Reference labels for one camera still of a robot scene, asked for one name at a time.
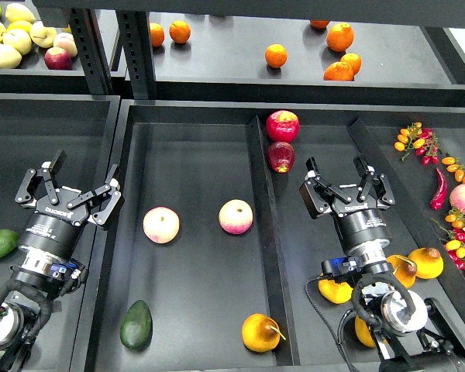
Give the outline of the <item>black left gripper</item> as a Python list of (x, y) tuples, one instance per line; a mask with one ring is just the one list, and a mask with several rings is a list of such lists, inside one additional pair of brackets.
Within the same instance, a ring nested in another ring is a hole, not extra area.
[[(107, 229), (111, 217), (124, 203), (118, 164), (111, 166), (104, 184), (95, 190), (82, 194), (66, 186), (57, 188), (56, 175), (66, 158), (67, 154), (58, 150), (53, 159), (42, 163), (40, 168), (29, 168), (15, 195), (15, 202), (23, 207), (36, 205), (19, 237), (18, 248), (26, 253), (39, 250), (58, 262), (71, 259), (85, 223)], [(37, 201), (35, 194), (42, 183), (47, 196)]]

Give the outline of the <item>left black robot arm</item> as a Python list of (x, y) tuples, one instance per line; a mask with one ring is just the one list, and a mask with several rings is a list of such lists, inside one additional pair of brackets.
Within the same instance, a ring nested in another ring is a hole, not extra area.
[(0, 287), (0, 371), (23, 368), (54, 302), (87, 280), (87, 267), (73, 257), (84, 227), (91, 223), (105, 229), (124, 202), (116, 164), (92, 190), (58, 185), (66, 156), (60, 150), (52, 160), (28, 169), (15, 196), (33, 214), (14, 245), (26, 257)]

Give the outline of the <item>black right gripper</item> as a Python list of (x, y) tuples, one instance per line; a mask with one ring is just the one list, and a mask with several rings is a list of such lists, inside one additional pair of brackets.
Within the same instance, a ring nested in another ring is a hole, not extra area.
[(356, 256), (358, 250), (367, 248), (383, 249), (390, 244), (391, 233), (383, 211), (395, 205), (388, 176), (377, 172), (362, 154), (354, 157), (353, 163), (361, 177), (357, 201), (321, 176), (314, 157), (305, 163), (308, 173), (299, 188), (312, 219), (333, 214), (336, 233), (347, 256)]

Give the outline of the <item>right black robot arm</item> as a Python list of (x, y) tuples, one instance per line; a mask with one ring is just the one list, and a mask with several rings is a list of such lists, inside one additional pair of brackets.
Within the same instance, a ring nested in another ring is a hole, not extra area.
[(395, 204), (388, 177), (363, 156), (353, 160), (361, 178), (337, 185), (319, 173), (314, 158), (299, 191), (313, 219), (329, 215), (344, 255), (321, 263), (316, 277), (347, 283), (351, 312), (370, 332), (381, 371), (465, 371), (465, 342), (434, 298), (421, 298), (394, 275), (384, 248), (391, 234), (382, 212)]

